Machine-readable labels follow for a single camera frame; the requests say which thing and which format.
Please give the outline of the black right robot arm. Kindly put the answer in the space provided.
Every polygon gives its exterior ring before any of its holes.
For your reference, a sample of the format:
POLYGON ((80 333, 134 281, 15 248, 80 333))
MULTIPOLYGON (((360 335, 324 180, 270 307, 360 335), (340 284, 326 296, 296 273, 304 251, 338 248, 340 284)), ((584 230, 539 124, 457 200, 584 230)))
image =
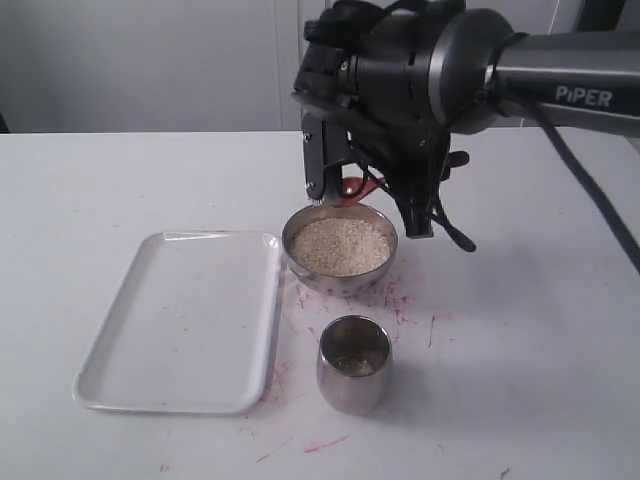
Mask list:
POLYGON ((462 1, 338 1, 304 37, 293 97, 305 112, 308 197, 342 199, 343 166, 374 168, 411 238, 444 222, 455 134, 534 109, 559 126, 639 133, 635 31, 529 35, 462 1))

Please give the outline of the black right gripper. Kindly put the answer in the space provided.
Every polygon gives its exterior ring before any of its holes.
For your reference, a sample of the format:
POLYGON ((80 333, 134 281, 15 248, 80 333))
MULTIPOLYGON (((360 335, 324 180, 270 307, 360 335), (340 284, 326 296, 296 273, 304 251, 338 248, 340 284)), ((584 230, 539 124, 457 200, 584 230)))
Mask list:
POLYGON ((377 169, 408 238, 432 238, 449 135, 427 100, 431 47, 414 29, 311 29, 293 87, 302 106, 305 190, 339 200, 342 178, 377 169))

